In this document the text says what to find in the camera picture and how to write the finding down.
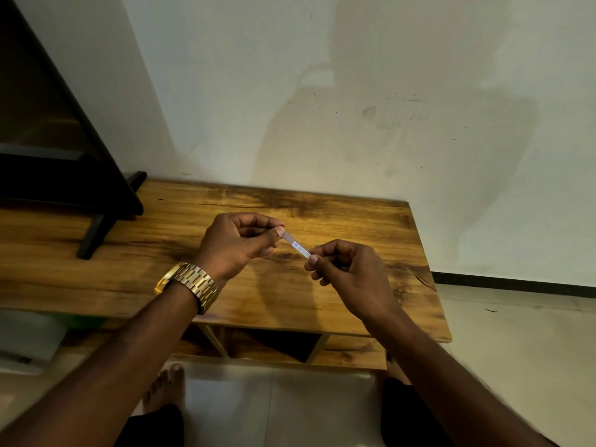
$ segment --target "gold watch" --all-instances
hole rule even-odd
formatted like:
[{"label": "gold watch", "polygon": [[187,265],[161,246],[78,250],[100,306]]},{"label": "gold watch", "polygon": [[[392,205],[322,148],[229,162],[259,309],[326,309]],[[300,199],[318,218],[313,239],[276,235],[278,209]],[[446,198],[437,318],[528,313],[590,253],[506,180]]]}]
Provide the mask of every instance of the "gold watch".
[{"label": "gold watch", "polygon": [[160,279],[155,287],[159,295],[171,281],[184,284],[197,297],[198,314],[203,315],[218,298],[221,290],[204,270],[188,262],[180,262]]}]

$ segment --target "wooden tabletop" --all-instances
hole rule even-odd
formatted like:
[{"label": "wooden tabletop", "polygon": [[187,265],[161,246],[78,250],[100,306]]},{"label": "wooden tabletop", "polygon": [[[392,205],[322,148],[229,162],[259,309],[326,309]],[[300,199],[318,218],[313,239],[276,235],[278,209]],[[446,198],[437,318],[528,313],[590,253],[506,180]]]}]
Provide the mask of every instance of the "wooden tabletop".
[{"label": "wooden tabletop", "polygon": [[[145,214],[118,221],[91,260],[77,259],[88,215],[0,208],[0,307],[130,318],[176,262],[196,251],[216,214],[259,211],[283,219],[306,248],[334,238],[373,246],[404,309],[436,340],[451,334],[407,202],[148,180],[138,195]],[[367,336],[331,286],[303,269],[281,242],[228,283],[196,321],[238,327]]]}]

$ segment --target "black tv stand leg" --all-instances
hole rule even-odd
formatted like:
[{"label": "black tv stand leg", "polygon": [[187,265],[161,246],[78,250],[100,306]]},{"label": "black tv stand leg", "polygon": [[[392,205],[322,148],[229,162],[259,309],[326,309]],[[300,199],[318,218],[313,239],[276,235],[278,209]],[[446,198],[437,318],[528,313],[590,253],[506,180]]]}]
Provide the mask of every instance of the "black tv stand leg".
[{"label": "black tv stand leg", "polygon": [[[132,188],[132,191],[136,193],[146,178],[146,172],[137,171],[126,181]],[[87,232],[85,233],[83,241],[80,243],[76,256],[80,259],[89,260],[95,250],[103,243],[104,238],[108,232],[110,232],[110,229],[114,227],[115,222],[122,217],[123,216],[118,213],[101,213],[95,215],[91,221],[89,229],[87,229]]]}]

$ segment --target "white plastic strip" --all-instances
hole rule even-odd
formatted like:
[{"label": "white plastic strip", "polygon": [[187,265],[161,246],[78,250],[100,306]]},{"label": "white plastic strip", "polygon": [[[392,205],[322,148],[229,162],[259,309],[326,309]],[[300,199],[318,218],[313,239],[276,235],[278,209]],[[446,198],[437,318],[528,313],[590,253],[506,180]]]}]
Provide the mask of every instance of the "white plastic strip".
[{"label": "white plastic strip", "polygon": [[288,232],[284,234],[284,240],[286,240],[296,251],[305,256],[307,259],[310,258],[310,253],[304,249],[301,244],[298,243]]}]

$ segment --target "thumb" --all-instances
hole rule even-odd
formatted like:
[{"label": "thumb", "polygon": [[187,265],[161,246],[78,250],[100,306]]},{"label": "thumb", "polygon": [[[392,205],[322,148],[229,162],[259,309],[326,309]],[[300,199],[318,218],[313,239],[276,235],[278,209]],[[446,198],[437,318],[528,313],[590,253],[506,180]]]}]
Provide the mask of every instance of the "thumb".
[{"label": "thumb", "polygon": [[329,260],[319,255],[311,255],[310,259],[308,259],[312,267],[323,276],[327,281],[329,281],[333,287],[336,289],[338,286],[341,285],[341,282],[345,275],[347,274],[344,271],[341,271],[338,267],[333,265]]},{"label": "thumb", "polygon": [[258,257],[263,255],[262,251],[269,251],[269,249],[273,252],[273,245],[283,238],[285,232],[286,230],[283,226],[277,226],[276,228],[267,229],[257,237],[248,238],[246,242],[249,247],[249,255],[251,257]]}]

